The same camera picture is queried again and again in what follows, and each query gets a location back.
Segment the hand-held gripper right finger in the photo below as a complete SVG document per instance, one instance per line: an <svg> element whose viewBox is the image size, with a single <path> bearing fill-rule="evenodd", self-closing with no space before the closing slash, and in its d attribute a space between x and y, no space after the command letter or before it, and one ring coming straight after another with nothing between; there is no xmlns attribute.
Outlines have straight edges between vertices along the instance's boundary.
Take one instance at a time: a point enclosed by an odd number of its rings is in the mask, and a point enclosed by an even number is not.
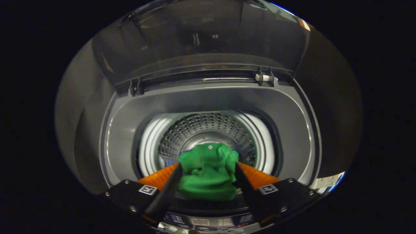
<svg viewBox="0 0 416 234"><path fill-rule="evenodd" d="M245 163L235 164L235 178L262 228L285 222L320 200L318 192L293 178L280 180Z"/></svg>

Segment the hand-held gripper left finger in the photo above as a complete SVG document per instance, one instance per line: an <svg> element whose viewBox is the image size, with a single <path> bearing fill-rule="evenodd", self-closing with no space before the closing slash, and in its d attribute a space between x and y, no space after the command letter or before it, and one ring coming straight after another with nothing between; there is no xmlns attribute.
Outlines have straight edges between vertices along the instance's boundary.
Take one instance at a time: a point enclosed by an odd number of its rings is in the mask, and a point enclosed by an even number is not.
<svg viewBox="0 0 416 234"><path fill-rule="evenodd" d="M177 192L183 175L180 163L138 181L124 179L104 192L104 204L142 226L157 228Z"/></svg>

